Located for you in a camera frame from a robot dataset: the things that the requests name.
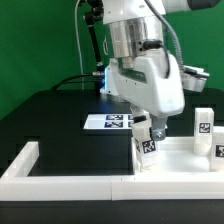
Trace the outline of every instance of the green wall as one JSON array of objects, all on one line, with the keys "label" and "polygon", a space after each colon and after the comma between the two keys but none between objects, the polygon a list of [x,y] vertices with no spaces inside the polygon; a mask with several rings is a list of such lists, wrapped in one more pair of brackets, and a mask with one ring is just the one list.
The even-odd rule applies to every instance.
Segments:
[{"label": "green wall", "polygon": [[[29,98],[80,74],[74,30],[76,0],[0,0],[0,118]],[[79,10],[84,72],[95,70],[92,46]],[[185,64],[212,74],[208,87],[224,90],[224,2],[212,10],[167,18],[180,37]],[[104,39],[102,23],[97,36]]]}]

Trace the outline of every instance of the white tray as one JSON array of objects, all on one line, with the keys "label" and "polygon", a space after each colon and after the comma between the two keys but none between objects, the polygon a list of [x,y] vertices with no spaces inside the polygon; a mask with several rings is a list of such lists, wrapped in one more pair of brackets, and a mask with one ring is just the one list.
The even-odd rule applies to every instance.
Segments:
[{"label": "white tray", "polygon": [[169,138],[160,161],[135,175],[27,177],[39,156],[29,142],[0,179],[0,201],[223,199],[224,173],[209,172],[209,159],[192,153],[193,137]]}]

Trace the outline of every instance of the black table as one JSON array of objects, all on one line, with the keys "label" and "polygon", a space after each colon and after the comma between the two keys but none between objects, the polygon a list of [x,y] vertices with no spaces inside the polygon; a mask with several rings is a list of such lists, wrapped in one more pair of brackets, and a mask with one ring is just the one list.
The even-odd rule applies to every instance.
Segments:
[{"label": "black table", "polygon": [[[224,92],[186,92],[181,115],[168,120],[168,136],[192,136],[194,109],[212,107],[224,125]],[[130,113],[128,103],[94,91],[36,93],[0,122],[0,175],[27,141],[40,144],[30,176],[131,175],[130,130],[84,130],[88,114]],[[0,223],[223,223],[222,200],[0,202]]]}]

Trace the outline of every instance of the cable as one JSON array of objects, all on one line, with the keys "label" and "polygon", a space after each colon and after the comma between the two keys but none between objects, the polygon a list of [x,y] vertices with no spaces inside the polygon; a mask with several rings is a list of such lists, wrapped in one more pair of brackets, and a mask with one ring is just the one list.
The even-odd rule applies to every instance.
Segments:
[{"label": "cable", "polygon": [[81,0],[77,0],[76,6],[75,6],[75,33],[76,33],[76,41],[77,41],[77,47],[79,52],[79,63],[80,63],[80,70],[83,74],[83,61],[82,61],[82,52],[80,47],[80,40],[79,40],[79,27],[78,27],[78,7]]},{"label": "cable", "polygon": [[66,79],[63,79],[63,80],[60,81],[58,84],[54,85],[54,86],[51,88],[51,90],[57,90],[57,88],[58,88],[60,85],[66,83],[66,82],[68,82],[68,81],[70,81],[70,80],[78,79],[78,78],[85,78],[85,77],[92,77],[92,75],[91,75],[91,74],[87,74],[87,75],[70,76],[70,77],[68,77],[68,78],[66,78]]},{"label": "cable", "polygon": [[80,83],[95,83],[94,81],[77,81],[77,82],[62,82],[60,85],[58,84],[57,86],[54,87],[52,90],[57,90],[60,86],[62,85],[67,85],[67,84],[80,84]]},{"label": "cable", "polygon": [[151,11],[162,22],[162,24],[167,28],[168,32],[170,33],[170,35],[173,39],[179,68],[180,68],[180,70],[182,70],[184,72],[185,67],[184,67],[184,63],[183,63],[182,50],[181,50],[181,46],[180,46],[179,39],[177,37],[176,32],[174,31],[172,26],[166,21],[166,19],[160,15],[160,13],[155,9],[155,7],[152,5],[152,3],[149,0],[145,0],[145,3],[148,5],[148,7],[151,9]]}]

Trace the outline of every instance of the white border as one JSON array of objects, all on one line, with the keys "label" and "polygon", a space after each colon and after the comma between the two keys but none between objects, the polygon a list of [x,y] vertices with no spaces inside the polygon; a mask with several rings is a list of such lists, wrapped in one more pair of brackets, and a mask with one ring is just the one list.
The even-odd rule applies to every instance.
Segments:
[{"label": "white border", "polygon": [[[167,139],[166,147],[193,140]],[[0,201],[224,199],[221,172],[158,175],[139,173],[135,166],[132,176],[27,177],[38,156],[38,143],[27,143],[0,179]]]}]

